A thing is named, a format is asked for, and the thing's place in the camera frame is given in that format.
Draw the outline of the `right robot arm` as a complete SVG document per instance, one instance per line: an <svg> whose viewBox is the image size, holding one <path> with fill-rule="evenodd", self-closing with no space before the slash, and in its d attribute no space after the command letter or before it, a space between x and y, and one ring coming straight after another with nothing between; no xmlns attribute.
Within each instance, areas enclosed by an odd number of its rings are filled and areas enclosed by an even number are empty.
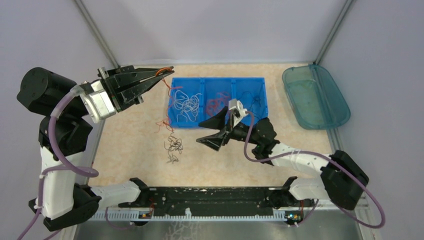
<svg viewBox="0 0 424 240"><path fill-rule="evenodd" d="M281 143L276 139L277 133L267 117L249 126L239 122L224 107L217 115L198 125L218 131L196 140L215 151L219 151L229 140L253 144L253 162L292 168L310 175L311 178L293 176L285 182L281 199L287 206L295 206L305 199L323 199L352 211L364 192L363 188L369 183L369 177L345 151L323 154Z"/></svg>

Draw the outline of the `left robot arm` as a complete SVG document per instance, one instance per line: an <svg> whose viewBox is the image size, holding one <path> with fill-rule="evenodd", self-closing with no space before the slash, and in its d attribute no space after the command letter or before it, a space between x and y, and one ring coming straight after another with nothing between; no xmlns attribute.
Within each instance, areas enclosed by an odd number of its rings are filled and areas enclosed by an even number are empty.
<svg viewBox="0 0 424 240"><path fill-rule="evenodd" d="M97 170L80 164L93 129L84 117L99 123L141 104L143 94L173 73L173 66L99 68L98 79L80 84L42 67L24 75L17 100L30 112L43 116L38 134L38 195L28 204L35 217L43 216L50 232L84 223L100 209L144 207L149 203L148 187L136 177L104 187L76 182L78 175L99 175Z"/></svg>

